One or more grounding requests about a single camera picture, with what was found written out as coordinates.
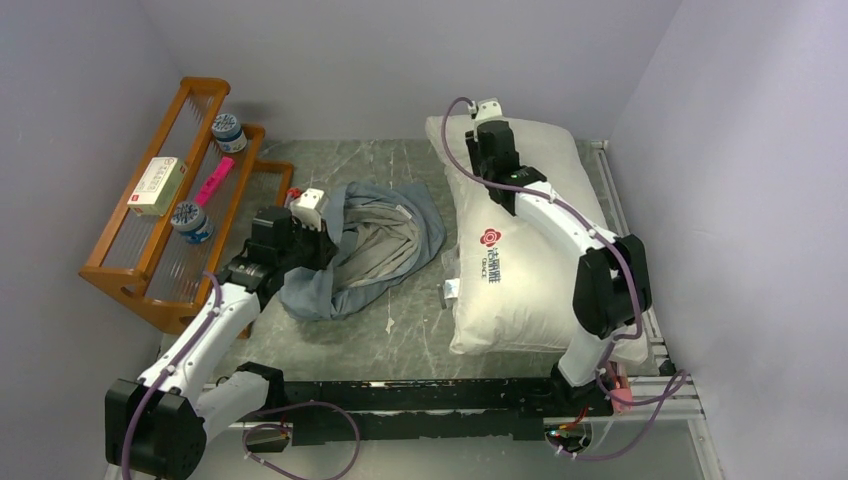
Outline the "blue grey pillow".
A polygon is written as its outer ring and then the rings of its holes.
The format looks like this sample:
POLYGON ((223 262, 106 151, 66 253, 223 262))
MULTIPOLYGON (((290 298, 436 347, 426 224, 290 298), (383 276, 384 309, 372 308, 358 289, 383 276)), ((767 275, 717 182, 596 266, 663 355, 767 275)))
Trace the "blue grey pillow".
POLYGON ((322 270, 288 272, 278 298, 298 321, 343 320, 431 262, 447 233, 426 184, 349 182, 322 212, 337 247, 322 270))

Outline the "white pillow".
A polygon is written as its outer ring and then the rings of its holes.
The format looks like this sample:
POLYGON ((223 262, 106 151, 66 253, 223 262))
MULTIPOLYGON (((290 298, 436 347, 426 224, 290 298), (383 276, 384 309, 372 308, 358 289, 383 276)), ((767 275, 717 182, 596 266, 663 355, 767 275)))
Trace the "white pillow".
MULTIPOLYGON (((562 353, 578 331, 572 309, 577 271, 569 257, 536 228, 493 202, 487 189, 449 160, 441 139, 443 117, 428 117, 425 131, 445 165, 457 216, 458 298, 453 303, 457 355, 490 352, 562 353)), ((558 196, 588 220, 607 222, 583 168, 575 140, 562 127, 507 118, 520 162, 547 176, 558 196)), ((457 161, 471 170, 465 133, 467 115, 447 122, 447 140, 457 161)))

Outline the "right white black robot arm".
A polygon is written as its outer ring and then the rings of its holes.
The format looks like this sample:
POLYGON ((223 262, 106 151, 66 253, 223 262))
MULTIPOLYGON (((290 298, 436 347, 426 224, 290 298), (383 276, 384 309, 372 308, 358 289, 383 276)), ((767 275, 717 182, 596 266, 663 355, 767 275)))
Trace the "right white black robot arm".
POLYGON ((615 347, 643 334, 642 315, 652 305, 644 245, 590 222, 539 170, 523 165, 508 121, 475 121, 465 141, 473 178, 490 198, 577 262, 572 309, 579 328, 552 370, 549 390, 556 411, 575 414, 599 391, 615 347))

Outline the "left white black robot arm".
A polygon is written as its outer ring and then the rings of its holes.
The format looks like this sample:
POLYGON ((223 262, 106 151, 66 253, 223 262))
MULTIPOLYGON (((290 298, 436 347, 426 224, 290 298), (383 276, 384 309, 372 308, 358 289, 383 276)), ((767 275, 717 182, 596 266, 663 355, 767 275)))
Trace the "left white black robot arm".
POLYGON ((337 251, 318 206, 270 206, 254 216, 242 250, 207 277, 212 292, 171 348, 135 380, 105 397, 106 457, 129 479, 187 479, 207 444, 254 413, 277 418, 288 401, 284 374, 247 362, 206 390, 231 344, 268 305, 288 272, 323 270, 337 251))

